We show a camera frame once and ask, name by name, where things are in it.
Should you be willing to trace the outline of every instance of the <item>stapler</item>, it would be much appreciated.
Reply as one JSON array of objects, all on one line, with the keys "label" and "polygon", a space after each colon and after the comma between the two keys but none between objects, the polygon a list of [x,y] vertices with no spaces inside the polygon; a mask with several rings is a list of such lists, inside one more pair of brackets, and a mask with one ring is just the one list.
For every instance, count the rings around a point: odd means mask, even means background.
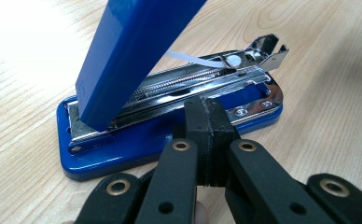
[{"label": "stapler", "polygon": [[276,35],[201,57],[220,67],[188,63],[147,75],[204,2],[108,2],[77,79],[77,96],[57,108],[68,177],[84,181],[156,161],[173,127],[184,123],[184,102],[192,97],[218,100],[240,134],[278,120],[283,94],[269,71],[288,48],[273,53]]}]

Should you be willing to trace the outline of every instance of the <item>blue stapler arm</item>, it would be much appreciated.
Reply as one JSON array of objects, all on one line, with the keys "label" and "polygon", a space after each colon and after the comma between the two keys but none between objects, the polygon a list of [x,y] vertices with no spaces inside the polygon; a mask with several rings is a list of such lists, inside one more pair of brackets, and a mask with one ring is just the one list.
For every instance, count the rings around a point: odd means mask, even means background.
[{"label": "blue stapler arm", "polygon": [[77,79],[81,120],[110,121],[205,0],[110,0]]}]

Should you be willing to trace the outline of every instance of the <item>metal rivet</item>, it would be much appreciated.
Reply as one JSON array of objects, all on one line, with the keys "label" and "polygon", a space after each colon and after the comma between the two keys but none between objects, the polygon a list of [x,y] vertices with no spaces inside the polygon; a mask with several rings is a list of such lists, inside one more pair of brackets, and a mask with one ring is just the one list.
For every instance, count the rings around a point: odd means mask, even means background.
[{"label": "metal rivet", "polygon": [[82,147],[73,147],[73,148],[71,148],[71,151],[72,151],[72,152],[77,152],[77,151],[79,151],[80,149],[82,149]]},{"label": "metal rivet", "polygon": [[241,142],[239,143],[239,149],[247,152],[252,152],[257,150],[257,147],[248,142]]},{"label": "metal rivet", "polygon": [[184,150],[189,149],[189,143],[187,143],[187,142],[182,142],[182,141],[175,142],[175,143],[173,144],[173,148],[174,148],[175,150],[178,150],[178,151],[184,151]]},{"label": "metal rivet", "polygon": [[234,112],[237,117],[245,116],[248,113],[246,109],[238,109]]},{"label": "metal rivet", "polygon": [[107,185],[107,193],[117,196],[125,193],[131,187],[131,183],[127,179],[114,180]]},{"label": "metal rivet", "polygon": [[264,102],[262,102],[262,103],[260,103],[260,105],[262,105],[262,107],[270,107],[270,106],[272,106],[272,102],[270,102],[270,101],[264,101]]},{"label": "metal rivet", "polygon": [[342,183],[333,179],[322,179],[320,187],[333,196],[345,198],[350,195],[350,191]]}]

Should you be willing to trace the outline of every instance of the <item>wooden table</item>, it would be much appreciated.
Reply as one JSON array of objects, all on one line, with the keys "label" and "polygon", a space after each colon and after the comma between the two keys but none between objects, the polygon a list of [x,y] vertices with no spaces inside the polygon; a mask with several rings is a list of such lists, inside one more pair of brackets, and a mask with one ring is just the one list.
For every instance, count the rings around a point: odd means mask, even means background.
[{"label": "wooden table", "polygon": [[[0,1],[0,223],[73,220],[100,180],[64,176],[55,109],[75,94],[105,4]],[[301,182],[332,173],[362,189],[362,1],[208,0],[172,49],[202,56],[271,33],[290,48],[272,72],[284,112],[243,138],[262,144]],[[163,59],[154,70],[182,63]],[[198,189],[211,223],[233,222],[223,193]]]}]

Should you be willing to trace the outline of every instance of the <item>light wood desk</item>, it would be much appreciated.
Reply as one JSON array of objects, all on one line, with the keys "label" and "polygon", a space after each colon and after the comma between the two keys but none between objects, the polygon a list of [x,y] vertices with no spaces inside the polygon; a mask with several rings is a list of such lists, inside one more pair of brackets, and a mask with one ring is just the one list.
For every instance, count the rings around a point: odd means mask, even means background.
[{"label": "light wood desk", "polygon": [[[64,176],[55,109],[75,94],[105,4],[0,1],[0,223],[73,220],[100,180]],[[362,1],[208,0],[172,49],[202,56],[271,33],[290,48],[272,72],[284,112],[244,138],[262,144],[301,182],[332,173],[362,189]],[[154,70],[179,64],[166,59]],[[223,192],[198,190],[211,223],[233,222]]]}]

